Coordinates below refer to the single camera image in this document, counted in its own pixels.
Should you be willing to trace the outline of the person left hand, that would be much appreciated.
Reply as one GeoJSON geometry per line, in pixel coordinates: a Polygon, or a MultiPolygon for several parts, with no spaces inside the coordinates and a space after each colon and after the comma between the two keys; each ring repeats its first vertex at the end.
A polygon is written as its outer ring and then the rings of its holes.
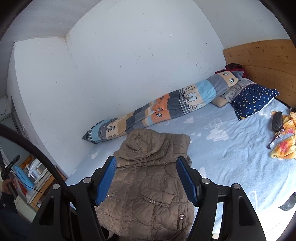
{"type": "Polygon", "coordinates": [[[16,183],[15,177],[3,180],[2,182],[3,193],[10,194],[10,195],[16,194],[16,187],[17,187],[17,183],[16,183]],[[13,186],[13,192],[10,192],[10,187],[12,186],[13,186]]]}

